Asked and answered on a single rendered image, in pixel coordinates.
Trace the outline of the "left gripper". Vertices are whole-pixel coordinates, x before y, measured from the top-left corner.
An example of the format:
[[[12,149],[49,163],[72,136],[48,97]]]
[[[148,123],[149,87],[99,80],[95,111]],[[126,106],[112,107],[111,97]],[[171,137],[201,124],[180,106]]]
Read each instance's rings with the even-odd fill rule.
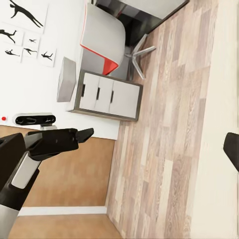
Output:
[[[79,148],[94,135],[94,128],[78,131],[76,128],[29,131],[23,137],[28,156],[45,160],[63,151]]]

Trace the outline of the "toy box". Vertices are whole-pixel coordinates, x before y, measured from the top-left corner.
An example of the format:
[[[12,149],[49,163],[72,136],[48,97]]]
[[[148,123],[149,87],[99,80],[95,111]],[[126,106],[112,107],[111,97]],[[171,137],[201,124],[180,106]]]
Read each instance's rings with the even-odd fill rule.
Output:
[[[76,61],[64,57],[58,80],[57,103],[70,102],[76,84]]]

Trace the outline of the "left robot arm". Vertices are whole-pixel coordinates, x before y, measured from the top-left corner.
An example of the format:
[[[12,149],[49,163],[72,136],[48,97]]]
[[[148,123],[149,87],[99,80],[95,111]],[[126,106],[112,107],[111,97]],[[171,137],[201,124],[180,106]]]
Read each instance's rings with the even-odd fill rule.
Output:
[[[52,113],[19,113],[12,117],[15,125],[39,125],[40,131],[29,131],[23,137],[26,152],[0,192],[0,239],[9,233],[38,174],[42,160],[63,151],[79,148],[94,135],[94,128],[78,131],[76,128],[57,129]]]

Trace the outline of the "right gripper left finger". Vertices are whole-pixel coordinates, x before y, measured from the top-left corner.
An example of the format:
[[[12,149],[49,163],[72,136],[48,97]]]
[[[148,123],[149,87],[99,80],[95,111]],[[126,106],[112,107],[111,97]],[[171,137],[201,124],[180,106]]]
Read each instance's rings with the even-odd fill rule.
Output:
[[[21,132],[0,138],[0,192],[25,152]]]

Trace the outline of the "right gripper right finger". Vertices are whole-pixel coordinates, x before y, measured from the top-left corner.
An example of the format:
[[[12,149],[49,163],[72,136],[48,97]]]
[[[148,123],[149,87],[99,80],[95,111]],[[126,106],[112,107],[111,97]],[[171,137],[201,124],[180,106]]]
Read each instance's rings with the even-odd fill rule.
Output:
[[[228,132],[224,141],[223,150],[239,172],[239,135]]]

